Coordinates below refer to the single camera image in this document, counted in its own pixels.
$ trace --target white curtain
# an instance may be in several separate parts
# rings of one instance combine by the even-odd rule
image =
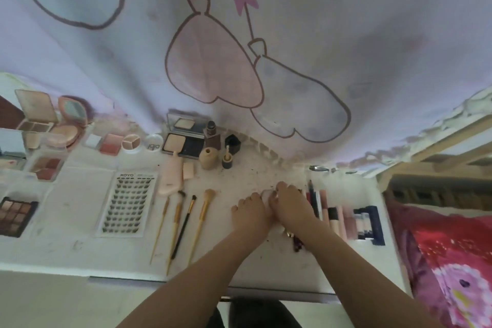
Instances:
[[[0,70],[147,132],[198,112],[312,163],[394,153],[492,84],[492,0],[0,2]]]

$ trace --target black cap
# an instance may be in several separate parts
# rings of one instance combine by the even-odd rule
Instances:
[[[329,207],[328,208],[328,218],[331,221],[338,220],[338,212],[336,210],[336,207]]]

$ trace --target forearm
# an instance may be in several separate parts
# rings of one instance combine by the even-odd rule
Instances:
[[[243,260],[253,251],[233,232],[143,301],[118,328],[205,326]]]
[[[321,221],[297,234],[316,257],[356,328],[438,328],[427,311]]]

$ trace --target table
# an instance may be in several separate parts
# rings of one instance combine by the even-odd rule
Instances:
[[[171,196],[152,264],[149,261],[165,197],[155,197],[142,238],[97,238],[94,234],[115,171],[161,169],[169,158],[166,154],[147,150],[133,155],[120,151],[117,157],[111,157],[80,144],[71,152],[55,182],[22,181],[3,186],[2,194],[38,192],[43,200],[20,238],[0,237],[0,269],[123,279],[132,283],[165,282],[168,280],[166,259],[177,195]],[[220,167],[205,171],[196,160],[195,170],[195,178],[185,182],[187,198],[183,209],[188,207],[193,194],[198,199],[169,278],[186,267],[205,189],[215,189],[218,194],[210,205],[194,260],[230,233],[230,207],[238,199],[272,188],[280,180],[302,187],[311,178],[316,189],[327,189],[331,205],[378,207],[386,246],[374,246],[370,241],[350,241],[350,245],[409,293],[388,214],[374,178],[346,175],[341,171],[284,169],[273,165],[253,147],[242,148],[230,170]],[[243,262],[230,287],[230,295],[317,302],[336,300],[314,257],[304,249],[294,253],[292,239],[274,233]]]

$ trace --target person's left hand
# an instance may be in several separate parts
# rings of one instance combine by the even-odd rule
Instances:
[[[273,216],[268,216],[265,205],[258,193],[253,193],[244,200],[239,200],[231,208],[234,231],[241,232],[259,246],[267,237],[273,223]]]

